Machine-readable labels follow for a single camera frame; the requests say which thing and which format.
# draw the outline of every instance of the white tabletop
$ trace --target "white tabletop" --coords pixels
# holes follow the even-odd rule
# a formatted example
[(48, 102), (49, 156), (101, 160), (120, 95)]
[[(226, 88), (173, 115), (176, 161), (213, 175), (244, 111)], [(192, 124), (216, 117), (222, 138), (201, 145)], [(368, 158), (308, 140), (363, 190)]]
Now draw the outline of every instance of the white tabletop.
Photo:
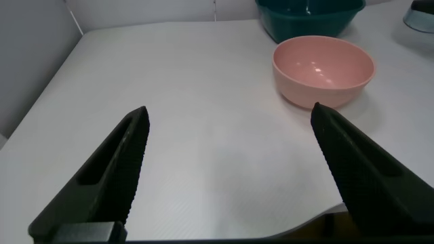
[[(340, 112), (434, 186), (434, 37), (370, 6), (343, 38), (378, 72)], [(128, 239), (266, 237), (341, 203), (309, 124), (271, 71), (257, 20), (90, 32), (0, 151), (0, 243), (27, 227), (131, 110), (151, 132)]]

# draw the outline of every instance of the bowl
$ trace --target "bowl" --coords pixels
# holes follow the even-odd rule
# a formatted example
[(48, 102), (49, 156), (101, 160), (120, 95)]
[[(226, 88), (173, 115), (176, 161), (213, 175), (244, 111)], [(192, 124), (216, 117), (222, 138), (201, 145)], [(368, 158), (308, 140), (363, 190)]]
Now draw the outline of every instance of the bowl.
[(356, 98), (375, 75), (375, 64), (360, 47), (333, 37), (295, 37), (273, 56), (277, 89), (289, 101), (313, 108), (338, 107)]
[(337, 37), (365, 0), (256, 0), (261, 22), (276, 43), (292, 37)]

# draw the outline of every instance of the dark green bowl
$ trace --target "dark green bowl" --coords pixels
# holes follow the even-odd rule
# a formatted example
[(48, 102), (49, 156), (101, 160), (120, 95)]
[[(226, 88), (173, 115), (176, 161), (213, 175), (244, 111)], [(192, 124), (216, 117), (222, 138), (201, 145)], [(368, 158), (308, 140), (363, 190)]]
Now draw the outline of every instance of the dark green bowl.
[(337, 37), (365, 0), (256, 0), (265, 30), (275, 42), (292, 37)]

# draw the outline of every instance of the bowl rim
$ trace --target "bowl rim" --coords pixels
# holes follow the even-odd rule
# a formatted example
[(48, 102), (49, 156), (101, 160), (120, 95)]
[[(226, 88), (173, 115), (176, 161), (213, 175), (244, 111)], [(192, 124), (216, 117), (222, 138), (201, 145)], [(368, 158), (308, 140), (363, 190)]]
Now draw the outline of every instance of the bowl rim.
[[(365, 55), (366, 55), (366, 56), (371, 60), (371, 62), (372, 62), (372, 66), (374, 67), (374, 69), (373, 69), (373, 71), (372, 71), (372, 74), (371, 74), (371, 75), (369, 76), (369, 78), (367, 78), (364, 82), (359, 83), (359, 84), (357, 84), (357, 85), (349, 86), (349, 87), (318, 87), (318, 86), (314, 86), (314, 85), (307, 85), (306, 83), (304, 83), (304, 82), (302, 82), (302, 81), (299, 81), (299, 80), (297, 80), (297, 79), (295, 79), (295, 78), (293, 78), (293, 77), (291, 77), (291, 76), (285, 74), (285, 73), (284, 73), (284, 72), (283, 72), (283, 71), (278, 67), (278, 65), (276, 64), (275, 56), (276, 56), (277, 50), (279, 49), (279, 47), (280, 47), (281, 45), (284, 45), (284, 44), (287, 43), (287, 42), (290, 42), (290, 41), (292, 41), (292, 40), (294, 40), (294, 39), (304, 39), (304, 38), (307, 38), (307, 37), (308, 37), (308, 38), (315, 37), (315, 38), (320, 38), (320, 39), (333, 39), (333, 40), (337, 40), (337, 41), (340, 41), (340, 42), (342, 42), (342, 43), (349, 44), (349, 45), (351, 45), (351, 46), (357, 48), (358, 50), (362, 51), (362, 52), (363, 52), (363, 53), (364, 53), (364, 54), (365, 54)], [(354, 89), (354, 88), (357, 88), (357, 87), (363, 87), (364, 85), (368, 84), (368, 83), (369, 83), (369, 82), (374, 78), (374, 76), (375, 76), (375, 74), (376, 74), (376, 64), (375, 64), (375, 61), (374, 61), (373, 57), (372, 57), (371, 55), (369, 55), (368, 52), (366, 52), (365, 50), (361, 49), (359, 46), (357, 46), (357, 45), (355, 45), (355, 44), (353, 44), (353, 43), (351, 43), (351, 42), (349, 42), (349, 41), (345, 41), (345, 40), (342, 40), (342, 39), (339, 39), (339, 38), (326, 37), (326, 36), (319, 36), (319, 35), (307, 35), (307, 36), (301, 36), (301, 37), (294, 37), (294, 38), (288, 39), (288, 40), (286, 40), (286, 41), (282, 41), (279, 45), (277, 45), (276, 49), (274, 50), (274, 53), (273, 53), (273, 67), (274, 67), (276, 70), (278, 70), (279, 73), (282, 74), (285, 78), (287, 78), (287, 79), (289, 79), (289, 80), (292, 80), (292, 81), (294, 81), (294, 82), (296, 82), (296, 83), (298, 83), (298, 84), (300, 84), (300, 85), (303, 85), (303, 86), (306, 86), (306, 87), (312, 87), (312, 88), (316, 88), (316, 89), (326, 89), (326, 90), (346, 90), (346, 89)]]
[(355, 9), (350, 9), (350, 10), (346, 10), (346, 11), (341, 11), (341, 12), (336, 12), (336, 13), (330, 13), (330, 14), (315, 14), (315, 15), (311, 15), (311, 16), (292, 16), (292, 15), (286, 15), (286, 14), (281, 14), (278, 13), (276, 11), (271, 10), (269, 7), (267, 6), (263, 6), (261, 4), (259, 4), (259, 0), (255, 0), (256, 5), (260, 8), (260, 9), (265, 9), (266, 11), (270, 12), (270, 14), (277, 16), (279, 18), (285, 18), (285, 19), (317, 19), (317, 18), (323, 18), (325, 16), (340, 16), (343, 13), (358, 13), (361, 10), (363, 10), (366, 7), (366, 0), (360, 0), (361, 1), (361, 6)]

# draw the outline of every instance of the white wall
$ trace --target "white wall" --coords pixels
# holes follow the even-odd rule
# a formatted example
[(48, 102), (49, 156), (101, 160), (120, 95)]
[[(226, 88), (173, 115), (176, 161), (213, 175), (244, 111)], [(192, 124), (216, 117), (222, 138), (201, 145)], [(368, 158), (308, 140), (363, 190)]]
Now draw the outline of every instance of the white wall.
[[(258, 18), (255, 0), (66, 0), (84, 32), (165, 21)], [(368, 5), (391, 0), (366, 0)]]
[(213, 0), (66, 0), (83, 32), (166, 21), (214, 21)]
[(1, 0), (0, 36), (0, 134), (9, 137), (81, 34), (63, 0)]

